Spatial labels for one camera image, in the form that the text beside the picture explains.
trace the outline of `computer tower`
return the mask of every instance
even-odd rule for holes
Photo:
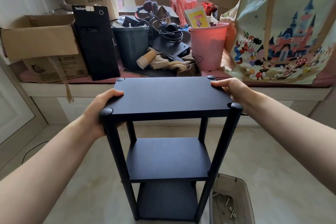
[[[106,6],[73,5],[75,32],[93,81],[120,77]]]

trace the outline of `shelf bottom board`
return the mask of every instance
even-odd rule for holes
[[[137,199],[140,219],[194,221],[198,205],[196,182],[141,183]]]

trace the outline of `hand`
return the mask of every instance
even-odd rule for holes
[[[251,95],[254,93],[246,84],[237,78],[229,78],[221,81],[211,81],[211,85],[215,87],[223,87],[226,93],[229,94],[230,98],[234,102],[239,103],[247,107],[247,103]]]
[[[99,112],[105,107],[110,98],[119,97],[123,94],[123,91],[110,89],[95,97],[92,103],[78,118],[78,125],[86,137],[95,141],[105,136],[103,125],[99,123]]]

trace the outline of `pink trash bin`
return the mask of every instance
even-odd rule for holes
[[[226,30],[229,23],[217,23],[206,28],[191,28],[191,50],[201,70],[211,71],[221,67]]]

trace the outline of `yellow book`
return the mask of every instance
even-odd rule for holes
[[[210,27],[203,6],[185,10],[183,14],[192,28]]]

